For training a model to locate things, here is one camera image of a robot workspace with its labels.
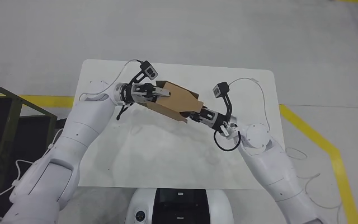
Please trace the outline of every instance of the floor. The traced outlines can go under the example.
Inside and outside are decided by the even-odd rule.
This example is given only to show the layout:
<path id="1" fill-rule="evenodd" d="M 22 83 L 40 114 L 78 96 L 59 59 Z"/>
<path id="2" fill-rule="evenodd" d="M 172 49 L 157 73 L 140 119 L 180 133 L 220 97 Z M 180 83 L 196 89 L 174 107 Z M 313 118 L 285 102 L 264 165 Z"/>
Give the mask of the floor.
<path id="1" fill-rule="evenodd" d="M 73 96 L 86 59 L 269 69 L 279 104 L 340 149 L 358 204 L 357 40 L 358 4 L 339 1 L 2 0 L 0 85 L 19 95 Z M 50 110 L 62 117 L 69 113 Z M 308 156 L 293 160 L 298 175 L 320 174 L 307 185 L 310 197 L 324 207 L 339 205 L 329 156 L 283 117 L 282 127 L 286 146 Z M 124 202 L 133 191 L 78 189 L 60 223 L 123 223 Z M 235 222 L 284 222 L 270 215 L 275 208 L 260 204 L 258 194 L 268 197 L 229 196 Z M 95 211 L 98 205 L 102 212 Z M 338 208 L 317 208 L 337 222 Z M 343 209 L 338 219 L 346 223 Z"/>

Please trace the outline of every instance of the cardboard box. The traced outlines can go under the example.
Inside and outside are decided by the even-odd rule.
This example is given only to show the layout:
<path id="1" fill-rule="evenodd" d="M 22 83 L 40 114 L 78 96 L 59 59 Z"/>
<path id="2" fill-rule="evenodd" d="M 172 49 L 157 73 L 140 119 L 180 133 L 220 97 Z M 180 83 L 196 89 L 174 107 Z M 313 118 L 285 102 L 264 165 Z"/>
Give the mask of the cardboard box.
<path id="1" fill-rule="evenodd" d="M 187 119 L 180 115 L 180 112 L 200 112 L 204 103 L 197 100 L 199 94 L 168 81 L 157 81 L 156 83 L 157 87 L 169 90 L 171 95 L 169 97 L 158 97 L 156 102 L 147 102 L 143 106 L 185 123 L 187 123 Z"/>

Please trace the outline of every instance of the yellow tape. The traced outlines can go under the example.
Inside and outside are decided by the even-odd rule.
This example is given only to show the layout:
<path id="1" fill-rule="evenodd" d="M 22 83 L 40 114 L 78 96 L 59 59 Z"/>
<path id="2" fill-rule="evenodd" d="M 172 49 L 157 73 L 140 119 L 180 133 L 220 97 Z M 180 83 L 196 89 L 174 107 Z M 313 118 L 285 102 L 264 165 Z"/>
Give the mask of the yellow tape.
<path id="1" fill-rule="evenodd" d="M 340 2 L 358 3 L 358 0 L 338 0 Z"/>
<path id="2" fill-rule="evenodd" d="M 304 120 L 294 114 L 287 106 L 280 105 L 280 113 L 291 124 L 293 124 L 297 129 L 299 129 L 303 134 L 305 134 L 312 142 L 314 142 L 317 146 L 319 146 L 327 154 L 329 154 L 329 157 L 331 158 L 333 172 L 335 174 L 336 182 L 343 202 L 343 208 L 345 210 L 347 223 L 357 224 L 358 213 L 356 210 L 352 190 L 349 185 L 349 180 L 346 175 L 346 170 L 343 164 L 340 150 L 333 144 L 331 144 L 329 141 L 327 141 L 316 130 L 311 128 Z"/>
<path id="3" fill-rule="evenodd" d="M 72 96 L 30 96 L 20 95 L 19 97 L 40 106 L 42 108 L 71 108 L 73 105 Z"/>

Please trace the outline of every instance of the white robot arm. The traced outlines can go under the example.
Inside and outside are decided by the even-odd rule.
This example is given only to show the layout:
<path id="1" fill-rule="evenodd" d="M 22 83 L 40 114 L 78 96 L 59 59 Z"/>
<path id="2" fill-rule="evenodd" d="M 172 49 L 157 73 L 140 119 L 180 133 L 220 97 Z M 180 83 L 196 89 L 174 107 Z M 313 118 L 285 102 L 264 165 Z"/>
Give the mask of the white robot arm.
<path id="1" fill-rule="evenodd" d="M 169 96 L 169 91 L 150 83 L 157 73 L 148 61 L 130 84 L 118 83 L 93 98 L 79 101 L 70 112 L 63 132 L 50 151 L 37 160 L 16 184 L 10 195 L 13 203 L 2 223 L 56 223 L 59 211 L 71 199 L 79 183 L 79 164 L 90 144 L 101 134 L 116 105 L 155 100 Z"/>
<path id="2" fill-rule="evenodd" d="M 313 203 L 298 184 L 295 168 L 283 148 L 273 139 L 270 131 L 263 124 L 245 125 L 231 116 L 232 107 L 227 95 L 229 86 L 226 82 L 214 89 L 216 98 L 222 97 L 227 106 L 226 115 L 202 108 L 200 113 L 191 113 L 189 117 L 219 132 L 226 139 L 234 139 L 252 175 L 273 197 L 281 209 L 288 224 L 325 223 L 315 210 Z"/>

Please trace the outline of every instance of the white table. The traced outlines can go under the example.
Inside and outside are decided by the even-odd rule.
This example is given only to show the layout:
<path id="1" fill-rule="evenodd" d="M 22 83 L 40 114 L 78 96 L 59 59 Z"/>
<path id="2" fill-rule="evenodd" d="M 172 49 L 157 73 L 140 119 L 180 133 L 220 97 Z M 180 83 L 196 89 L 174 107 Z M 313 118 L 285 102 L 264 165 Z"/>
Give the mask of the white table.
<path id="1" fill-rule="evenodd" d="M 75 102 L 86 92 L 90 81 L 111 83 L 125 62 L 86 60 L 76 90 Z M 199 100 L 211 110 L 225 113 L 222 99 L 213 87 L 236 78 L 255 78 L 265 93 L 271 134 L 284 148 L 274 74 L 266 70 L 184 66 L 152 63 L 157 80 L 168 80 L 197 92 Z M 139 71 L 130 63 L 119 81 L 129 82 Z M 230 87 L 233 115 L 243 123 L 266 124 L 263 98 L 258 86 L 240 80 Z M 133 105 L 119 121 L 115 117 L 91 144 L 81 162 L 79 186 L 127 188 L 215 188 L 261 189 L 240 153 L 223 152 L 214 143 L 213 130 L 189 120 L 177 122 L 140 105 Z M 232 142 L 221 142 L 232 146 Z"/>

